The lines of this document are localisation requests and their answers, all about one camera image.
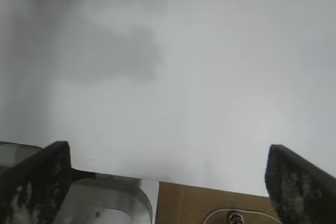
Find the white wall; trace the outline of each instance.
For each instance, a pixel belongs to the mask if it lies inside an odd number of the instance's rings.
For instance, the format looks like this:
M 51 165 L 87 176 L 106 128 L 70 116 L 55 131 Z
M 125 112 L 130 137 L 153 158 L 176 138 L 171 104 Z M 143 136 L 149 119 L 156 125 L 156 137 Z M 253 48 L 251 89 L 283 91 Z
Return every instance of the white wall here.
M 266 195 L 269 145 L 336 176 L 335 0 L 0 0 L 0 140 Z

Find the wooden surface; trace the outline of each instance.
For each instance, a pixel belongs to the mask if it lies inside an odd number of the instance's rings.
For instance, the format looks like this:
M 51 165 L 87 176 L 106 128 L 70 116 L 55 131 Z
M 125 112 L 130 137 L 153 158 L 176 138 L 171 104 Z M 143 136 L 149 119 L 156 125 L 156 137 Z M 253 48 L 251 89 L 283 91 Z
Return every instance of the wooden surface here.
M 219 208 L 261 211 L 277 216 L 269 199 L 226 191 L 160 183 L 156 224 L 202 224 L 205 217 Z M 256 214 L 242 214 L 246 224 L 275 224 Z M 227 212 L 213 215 L 207 224 L 226 224 Z

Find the white surface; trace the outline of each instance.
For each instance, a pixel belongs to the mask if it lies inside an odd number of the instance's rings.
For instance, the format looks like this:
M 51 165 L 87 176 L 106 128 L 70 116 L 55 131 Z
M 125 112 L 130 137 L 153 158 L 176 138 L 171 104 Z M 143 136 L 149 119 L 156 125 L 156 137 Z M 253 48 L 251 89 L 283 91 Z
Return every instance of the white surface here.
M 0 0 L 0 140 L 266 195 L 282 143 L 336 175 L 335 0 Z

